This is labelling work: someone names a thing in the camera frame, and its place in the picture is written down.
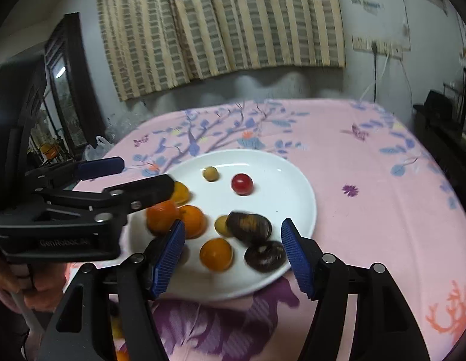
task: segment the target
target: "screw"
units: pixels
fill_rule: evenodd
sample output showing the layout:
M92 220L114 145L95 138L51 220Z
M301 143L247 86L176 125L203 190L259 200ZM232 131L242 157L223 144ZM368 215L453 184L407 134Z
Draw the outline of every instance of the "screw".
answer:
M121 195L122 193L124 193L123 190L112 190L109 192L109 195L115 196L115 195Z
M93 265L91 262L85 263L84 265L81 266L80 270L83 273L89 273L92 269L94 269L96 266Z
M373 270L376 271L377 273L381 274L386 271L386 267L383 266L381 263L375 263L373 265Z
M137 253L131 255L131 256L129 257L129 259L130 259L131 262L133 262L133 263L140 263L140 262L143 262L143 260L145 259L145 256L144 256L142 253L137 252Z
M110 219L113 218L113 215L108 212L100 213L94 216L94 221L96 222L104 222L104 221L109 221Z
M131 209L140 210L141 209L141 202L140 201L131 202Z
M333 254L323 254L322 259L325 263L335 263L336 257Z

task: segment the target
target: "human hand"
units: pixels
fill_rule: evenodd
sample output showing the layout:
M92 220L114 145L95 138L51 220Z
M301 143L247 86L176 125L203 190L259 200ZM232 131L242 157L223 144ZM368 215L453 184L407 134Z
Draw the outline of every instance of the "human hand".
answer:
M0 289L10 293L24 294L24 303L27 307L41 311L52 312L56 309L63 297L63 287L66 284L64 263L50 263L34 267L32 281L35 289L31 288L30 281L22 283L11 271L10 266L0 258Z

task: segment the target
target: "white plate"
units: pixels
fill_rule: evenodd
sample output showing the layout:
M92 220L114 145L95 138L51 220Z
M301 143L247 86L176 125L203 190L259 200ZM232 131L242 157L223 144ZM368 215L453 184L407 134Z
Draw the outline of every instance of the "white plate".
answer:
M220 174L216 182L208 182L202 176L202 170L211 165ZM253 179L251 195L242 197L231 189L231 179L239 173ZM285 218L293 220L302 236L311 238L313 234L316 223L313 189L296 166L277 155L260 150L222 150L190 159L172 168L169 174L190 189L193 198L188 205L201 208L208 218L206 232L186 241L190 256L176 268L167 289L169 294L202 302L236 298L267 286L289 269L288 262L267 274L251 269L243 259L246 248L235 238L228 238L234 250L232 267L223 273L208 270L200 262L199 252L206 241L220 237L214 227L220 215L232 210L261 214L273 226L271 240L281 241ZM145 210L130 215L125 231L131 253L143 252L153 239L146 228Z

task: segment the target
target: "striped curtain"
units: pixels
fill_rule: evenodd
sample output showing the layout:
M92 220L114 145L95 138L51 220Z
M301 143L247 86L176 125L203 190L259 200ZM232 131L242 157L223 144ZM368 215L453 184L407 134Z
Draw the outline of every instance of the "striped curtain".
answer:
M345 66L338 0L97 0L121 100L239 69Z

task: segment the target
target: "pink bedsheet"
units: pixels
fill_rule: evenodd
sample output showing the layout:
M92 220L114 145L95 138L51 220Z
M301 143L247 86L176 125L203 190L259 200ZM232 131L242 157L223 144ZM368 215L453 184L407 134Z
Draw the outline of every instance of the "pink bedsheet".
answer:
M448 353L466 328L466 216L430 154L378 105L267 100L165 114L108 154L125 160L123 173L81 182L76 190L101 191L226 148L266 150L297 165L315 190L314 239L322 250L356 266L383 262L431 359ZM354 300L338 359L349 356ZM227 303L158 301L154 319L173 361L295 361L315 306L289 272Z

